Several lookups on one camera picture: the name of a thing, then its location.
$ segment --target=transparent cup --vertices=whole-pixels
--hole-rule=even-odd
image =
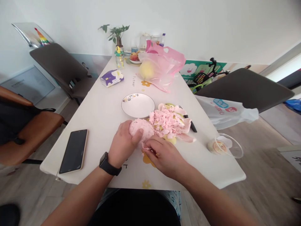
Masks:
[[[219,136],[212,139],[207,147],[211,153],[216,155],[227,154],[236,159],[244,156],[241,145],[233,137],[224,133],[219,133]]]

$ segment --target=left hand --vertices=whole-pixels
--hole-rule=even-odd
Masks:
[[[129,134],[129,126],[131,123],[132,120],[121,123],[114,135],[108,153],[108,162],[115,168],[120,168],[128,157],[132,155],[142,138],[143,129],[137,130],[133,137]]]

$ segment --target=wooden floor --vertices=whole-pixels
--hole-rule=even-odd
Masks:
[[[301,144],[301,115],[279,104],[262,112],[260,116],[290,143]]]
[[[77,105],[71,101],[61,113],[69,121]],[[36,151],[44,159],[64,129],[62,125]],[[233,136],[245,155],[238,159],[247,179],[223,190],[256,218],[260,225],[301,225],[301,205],[291,201],[301,196],[301,174],[276,147],[288,142],[263,119],[240,123],[222,132]],[[12,176],[0,178],[0,204],[17,203],[22,211],[21,226],[41,225],[45,218],[75,187],[42,173],[38,165],[22,165]],[[182,193],[182,226],[209,225],[188,192]]]

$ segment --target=white plate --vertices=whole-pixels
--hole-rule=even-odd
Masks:
[[[130,59],[130,61],[133,63],[133,64],[141,64],[141,61],[133,61]]]
[[[133,93],[123,98],[121,108],[128,116],[146,118],[155,110],[155,102],[148,95]]]

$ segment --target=black phone screen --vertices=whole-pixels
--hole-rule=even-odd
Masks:
[[[69,141],[63,157],[59,173],[67,173],[82,167],[88,130],[79,130],[70,133]]]

